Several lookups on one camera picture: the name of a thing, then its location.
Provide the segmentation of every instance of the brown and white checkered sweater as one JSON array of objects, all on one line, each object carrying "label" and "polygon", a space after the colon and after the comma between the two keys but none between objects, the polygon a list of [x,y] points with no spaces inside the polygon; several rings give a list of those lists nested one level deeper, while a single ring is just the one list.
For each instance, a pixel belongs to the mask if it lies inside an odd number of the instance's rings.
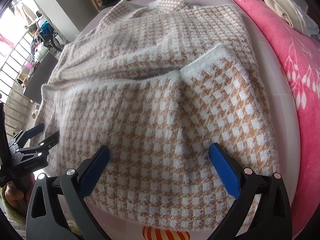
[{"label": "brown and white checkered sweater", "polygon": [[111,160],[87,201],[124,219],[215,228],[233,198],[208,159],[214,142],[259,174],[277,168],[252,45],[230,5],[123,0],[65,47],[42,94],[36,124],[46,130],[32,143],[61,135],[46,172],[76,168],[106,145]]}]

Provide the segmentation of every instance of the mattress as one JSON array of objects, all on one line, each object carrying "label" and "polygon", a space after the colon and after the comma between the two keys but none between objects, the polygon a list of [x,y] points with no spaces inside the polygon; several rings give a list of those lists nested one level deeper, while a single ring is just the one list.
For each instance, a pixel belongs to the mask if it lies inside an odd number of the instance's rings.
[{"label": "mattress", "polygon": [[[146,5],[155,0],[133,0],[132,3]],[[232,0],[186,0],[190,4],[209,6],[235,6],[243,17],[249,32],[253,50],[259,66],[260,77],[265,86],[270,106],[271,122],[274,129],[276,148],[279,153],[279,172],[292,202],[298,182],[300,166],[300,136],[297,112],[286,77],[281,72],[280,63],[270,44],[255,23]],[[100,12],[78,36],[81,37],[94,29],[111,8]],[[130,221],[105,213],[88,204],[89,209],[106,233],[113,239],[143,239],[142,228]],[[191,239],[207,239],[212,231],[190,232]]]}]

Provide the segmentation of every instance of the beige garment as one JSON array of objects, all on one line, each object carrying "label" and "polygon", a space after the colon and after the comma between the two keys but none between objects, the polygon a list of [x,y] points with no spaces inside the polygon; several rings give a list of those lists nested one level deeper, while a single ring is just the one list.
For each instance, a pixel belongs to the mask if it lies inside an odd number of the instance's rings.
[{"label": "beige garment", "polygon": [[33,11],[25,4],[18,4],[14,9],[14,15],[21,18],[26,25],[31,25],[31,23],[37,18]]},{"label": "beige garment", "polygon": [[292,28],[310,37],[304,20],[300,17],[291,0],[264,0],[266,5],[284,19]]},{"label": "beige garment", "polygon": [[277,168],[264,88],[234,6],[153,4],[122,0],[65,46],[42,87],[45,131],[30,145],[60,130],[50,176],[106,145],[110,161],[87,201],[143,225],[212,230],[234,201],[208,158],[212,143],[258,174]]}]

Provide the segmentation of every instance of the red and yellow print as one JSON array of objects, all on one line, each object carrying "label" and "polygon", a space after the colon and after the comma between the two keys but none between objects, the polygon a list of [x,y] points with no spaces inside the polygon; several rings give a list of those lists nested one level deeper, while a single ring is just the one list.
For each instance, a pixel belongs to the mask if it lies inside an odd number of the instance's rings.
[{"label": "red and yellow print", "polygon": [[188,232],[176,232],[146,226],[142,228],[142,235],[145,240],[190,240]]}]

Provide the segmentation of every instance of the pink blanket with floral print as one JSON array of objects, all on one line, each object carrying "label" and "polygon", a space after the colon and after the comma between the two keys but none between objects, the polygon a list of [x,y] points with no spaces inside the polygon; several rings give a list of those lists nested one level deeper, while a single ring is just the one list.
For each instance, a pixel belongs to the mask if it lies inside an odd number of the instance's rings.
[{"label": "pink blanket with floral print", "polygon": [[267,38],[295,99],[301,144],[299,180],[291,206],[296,235],[320,202],[320,42],[292,29],[262,0],[233,1]]}]

